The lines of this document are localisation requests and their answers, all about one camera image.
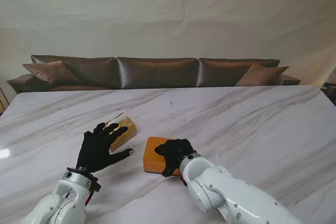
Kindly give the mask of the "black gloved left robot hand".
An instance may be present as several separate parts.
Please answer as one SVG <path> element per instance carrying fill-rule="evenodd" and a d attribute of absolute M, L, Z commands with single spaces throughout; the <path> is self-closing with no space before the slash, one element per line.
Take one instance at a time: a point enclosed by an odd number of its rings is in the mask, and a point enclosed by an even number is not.
<path fill-rule="evenodd" d="M 95 173 L 129 157 L 134 152 L 132 148 L 110 154 L 111 144 L 127 129 L 126 126 L 119 127 L 117 123 L 106 126 L 102 122 L 92 132 L 85 132 L 76 169 L 85 168 L 88 173 Z"/>

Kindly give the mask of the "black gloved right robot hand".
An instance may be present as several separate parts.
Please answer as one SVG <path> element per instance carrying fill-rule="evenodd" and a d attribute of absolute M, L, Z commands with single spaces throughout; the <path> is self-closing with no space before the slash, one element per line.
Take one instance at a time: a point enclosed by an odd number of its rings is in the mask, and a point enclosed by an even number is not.
<path fill-rule="evenodd" d="M 164 157 L 165 169 L 161 173 L 164 177 L 173 175 L 179 169 L 182 160 L 196 151 L 187 139 L 167 140 L 164 144 L 157 146 L 154 151 Z"/>

